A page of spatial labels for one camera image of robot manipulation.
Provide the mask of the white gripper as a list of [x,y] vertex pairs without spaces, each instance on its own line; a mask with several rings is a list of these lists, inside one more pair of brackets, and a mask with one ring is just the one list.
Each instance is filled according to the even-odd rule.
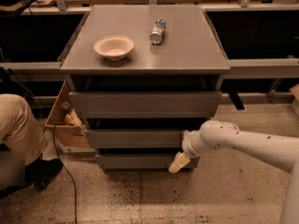
[[198,131],[185,131],[182,138],[182,150],[179,152],[174,160],[171,162],[168,171],[175,174],[184,168],[191,158],[197,158],[202,154],[203,140]]

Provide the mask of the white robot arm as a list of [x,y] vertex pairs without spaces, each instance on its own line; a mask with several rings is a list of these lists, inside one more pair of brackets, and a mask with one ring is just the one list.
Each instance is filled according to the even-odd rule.
[[231,122],[209,120],[198,131],[185,131],[168,171],[177,173],[209,150],[232,148],[291,175],[279,224],[299,224],[299,139],[241,131]]

